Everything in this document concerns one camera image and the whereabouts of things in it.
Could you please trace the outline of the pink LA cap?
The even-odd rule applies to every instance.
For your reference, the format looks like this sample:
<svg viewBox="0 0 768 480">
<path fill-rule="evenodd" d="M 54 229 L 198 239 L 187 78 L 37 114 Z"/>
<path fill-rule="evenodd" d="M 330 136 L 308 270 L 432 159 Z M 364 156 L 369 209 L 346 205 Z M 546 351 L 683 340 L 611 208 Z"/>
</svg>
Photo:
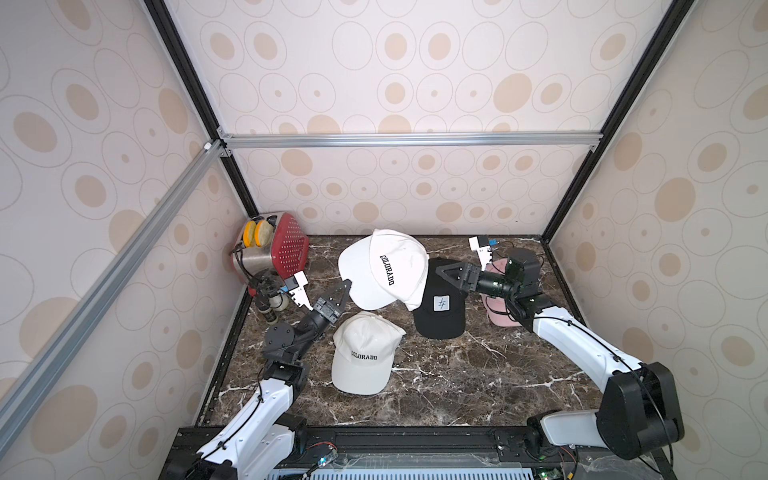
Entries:
<svg viewBox="0 0 768 480">
<path fill-rule="evenodd" d="M 485 271 L 504 274 L 506 265 L 507 258 L 501 258 L 488 264 L 485 267 Z M 503 328 L 520 327 L 520 323 L 509 315 L 503 298 L 482 294 L 481 300 L 486 309 L 487 317 L 492 324 Z"/>
</svg>

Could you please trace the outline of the black cap with white label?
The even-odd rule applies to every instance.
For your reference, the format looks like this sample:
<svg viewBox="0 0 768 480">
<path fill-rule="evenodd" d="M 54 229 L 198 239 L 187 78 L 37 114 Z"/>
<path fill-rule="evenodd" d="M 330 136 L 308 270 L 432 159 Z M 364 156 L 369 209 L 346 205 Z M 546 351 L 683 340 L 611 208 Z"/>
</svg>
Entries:
<svg viewBox="0 0 768 480">
<path fill-rule="evenodd" d="M 435 257 L 429 260 L 422 303 L 413 311 L 417 332 L 429 339 L 448 340 L 461 336 L 466 327 L 466 295 L 440 277 L 437 268 L 454 260 Z"/>
</svg>

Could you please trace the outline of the white cap back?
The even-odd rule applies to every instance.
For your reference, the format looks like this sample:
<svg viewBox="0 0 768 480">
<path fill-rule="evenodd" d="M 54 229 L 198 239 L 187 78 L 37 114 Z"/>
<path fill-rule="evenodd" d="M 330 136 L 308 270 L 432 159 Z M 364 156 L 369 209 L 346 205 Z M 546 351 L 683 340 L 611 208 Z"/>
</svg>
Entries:
<svg viewBox="0 0 768 480">
<path fill-rule="evenodd" d="M 421 306 L 429 255 L 414 237 L 377 229 L 347 247 L 338 258 L 342 279 L 351 282 L 350 296 L 362 310 L 382 309 L 394 302 L 410 311 Z"/>
</svg>

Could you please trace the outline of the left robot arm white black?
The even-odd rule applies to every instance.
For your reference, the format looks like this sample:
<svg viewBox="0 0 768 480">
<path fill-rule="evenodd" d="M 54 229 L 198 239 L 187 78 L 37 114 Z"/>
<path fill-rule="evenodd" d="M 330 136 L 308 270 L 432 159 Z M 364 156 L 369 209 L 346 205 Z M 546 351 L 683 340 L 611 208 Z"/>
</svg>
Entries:
<svg viewBox="0 0 768 480">
<path fill-rule="evenodd" d="M 353 282 L 326 290 L 293 326 L 280 322 L 265 335 L 258 388 L 246 405 L 196 452 L 170 454 L 162 479 L 264 479 L 294 451 L 302 419 L 287 413 L 304 389 L 309 368 L 303 357 L 345 311 Z"/>
</svg>

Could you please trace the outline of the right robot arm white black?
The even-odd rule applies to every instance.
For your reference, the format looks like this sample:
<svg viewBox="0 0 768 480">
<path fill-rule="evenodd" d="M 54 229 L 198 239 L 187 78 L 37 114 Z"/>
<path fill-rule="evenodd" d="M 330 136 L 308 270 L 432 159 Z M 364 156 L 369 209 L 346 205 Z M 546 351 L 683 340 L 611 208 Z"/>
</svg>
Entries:
<svg viewBox="0 0 768 480">
<path fill-rule="evenodd" d="M 685 429 L 672 372 L 621 351 L 579 323 L 541 290 L 540 269 L 537 255 L 521 248 L 510 252 L 502 272 L 469 262 L 436 269 L 463 293 L 502 299 L 503 314 L 557 348 L 601 392 L 598 409 L 529 418 L 527 449 L 585 446 L 633 460 L 682 440 Z"/>
</svg>

